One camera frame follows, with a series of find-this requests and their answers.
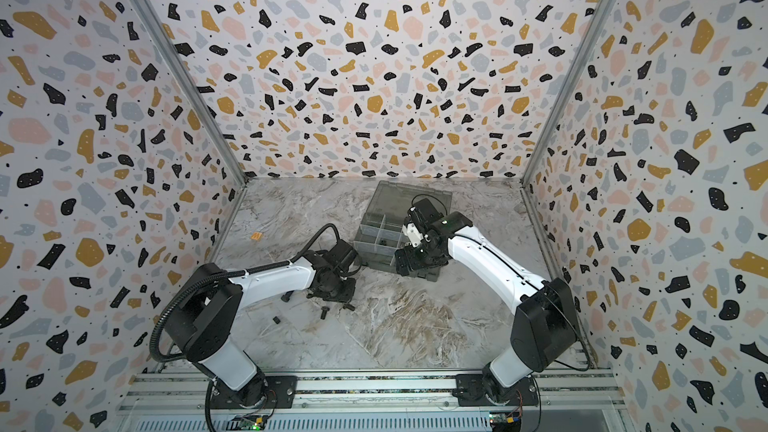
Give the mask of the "grey plastic compartment organizer box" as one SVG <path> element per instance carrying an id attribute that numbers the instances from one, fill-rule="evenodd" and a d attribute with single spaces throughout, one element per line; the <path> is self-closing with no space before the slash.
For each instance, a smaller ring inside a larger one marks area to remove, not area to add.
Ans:
<path id="1" fill-rule="evenodd" d="M 410 207 L 427 199 L 442 215 L 451 209 L 453 194 L 447 190 L 395 181 L 381 181 L 361 219 L 354 248 L 371 269 L 397 273 L 395 252 L 410 244 L 402 232 Z"/>

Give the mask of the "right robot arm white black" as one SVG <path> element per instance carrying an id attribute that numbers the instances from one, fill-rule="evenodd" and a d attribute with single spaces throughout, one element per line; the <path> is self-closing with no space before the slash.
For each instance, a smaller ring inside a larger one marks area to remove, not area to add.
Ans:
<path id="1" fill-rule="evenodd" d="M 395 252 L 398 274 L 457 262 L 488 285 L 512 313 L 509 346 L 483 368 L 482 398 L 507 404 L 517 397 L 514 386 L 519 381 L 544 371 L 571 346 L 583 342 L 568 284 L 528 271 L 462 213 L 444 215 L 424 198 L 408 209 L 402 232 L 409 244 Z"/>

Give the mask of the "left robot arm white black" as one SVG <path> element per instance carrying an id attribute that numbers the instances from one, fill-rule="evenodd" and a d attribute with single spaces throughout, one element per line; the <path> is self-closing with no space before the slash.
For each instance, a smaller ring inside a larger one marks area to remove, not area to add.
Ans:
<path id="1" fill-rule="evenodd" d="M 264 372 L 234 338 L 237 316 L 258 302 L 300 291 L 349 303 L 360 267 L 358 252 L 344 240 L 329 250 L 306 249 L 263 266 L 225 270 L 204 264 L 161 312 L 150 336 L 150 354 L 157 362 L 188 361 L 236 406 L 260 406 L 272 394 Z"/>

